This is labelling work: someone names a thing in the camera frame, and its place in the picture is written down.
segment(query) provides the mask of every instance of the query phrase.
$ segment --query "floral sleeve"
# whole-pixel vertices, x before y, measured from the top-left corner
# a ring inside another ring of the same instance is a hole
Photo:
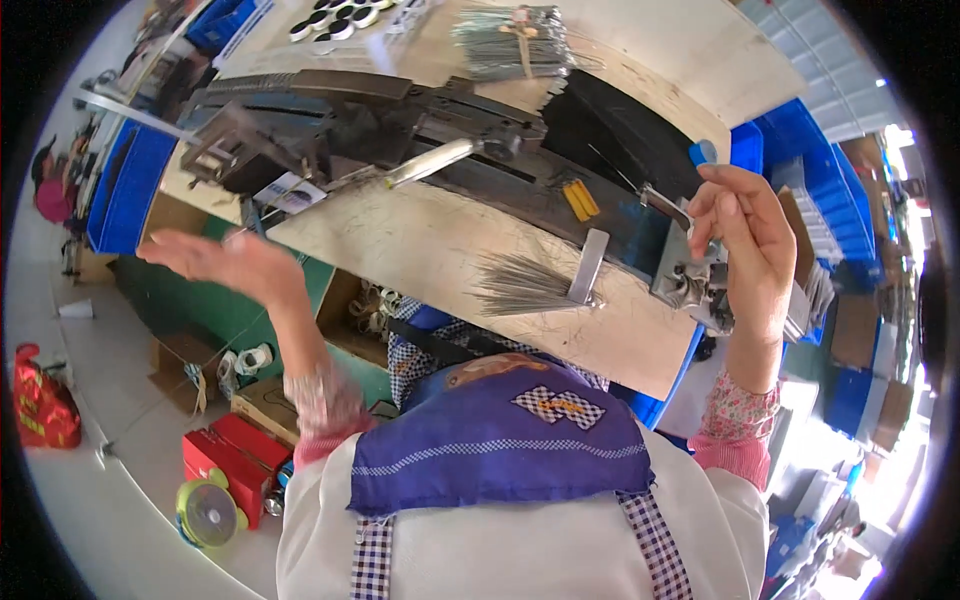
[[[704,469],[722,468],[763,492],[770,470],[767,440],[780,408],[780,384],[766,394],[738,387],[723,370],[708,398],[700,430],[688,445]]]
[[[294,469],[325,458],[346,438],[374,425],[360,389],[335,364],[306,377],[284,375],[283,393],[297,407]]]

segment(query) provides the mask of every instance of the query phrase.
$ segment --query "bundle of wire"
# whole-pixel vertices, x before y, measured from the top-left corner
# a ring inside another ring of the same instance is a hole
[[[537,32],[528,37],[530,70],[534,77],[566,77],[577,62],[566,43],[566,27],[555,6],[523,7],[529,11],[525,24]],[[464,49],[470,78],[476,82],[500,82],[526,77],[516,34],[502,31],[515,26],[516,8],[488,7],[460,11],[460,23],[450,31],[454,43]]]
[[[572,283],[570,277],[544,267],[535,260],[516,254],[488,254],[487,264],[480,266],[478,288],[489,294],[472,294],[483,301],[484,317],[525,315],[584,306],[566,297]],[[587,306],[602,304],[592,293]]]

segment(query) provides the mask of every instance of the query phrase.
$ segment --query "red shopping bag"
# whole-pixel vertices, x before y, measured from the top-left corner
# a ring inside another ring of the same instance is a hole
[[[70,390],[32,359],[36,344],[16,347],[13,409],[24,446],[75,448],[80,445],[80,414]]]

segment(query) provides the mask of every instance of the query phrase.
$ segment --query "hand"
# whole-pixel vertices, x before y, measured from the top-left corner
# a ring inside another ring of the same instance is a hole
[[[694,218],[690,253],[702,258],[711,238],[730,253],[727,296],[734,333],[763,345],[783,335],[797,240],[780,200],[760,175],[730,165],[701,165],[706,182],[687,208]]]
[[[232,230],[221,244],[161,229],[136,249],[149,263],[164,265],[188,280],[213,281],[259,302],[269,311],[286,306],[309,311],[303,269],[293,255],[245,230]]]

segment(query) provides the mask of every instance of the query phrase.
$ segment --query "label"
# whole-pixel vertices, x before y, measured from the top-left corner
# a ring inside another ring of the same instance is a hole
[[[282,199],[280,196],[290,190]],[[295,215],[326,198],[326,192],[309,181],[289,171],[276,178],[276,181],[257,192],[253,199],[261,204],[270,204],[287,214]]]

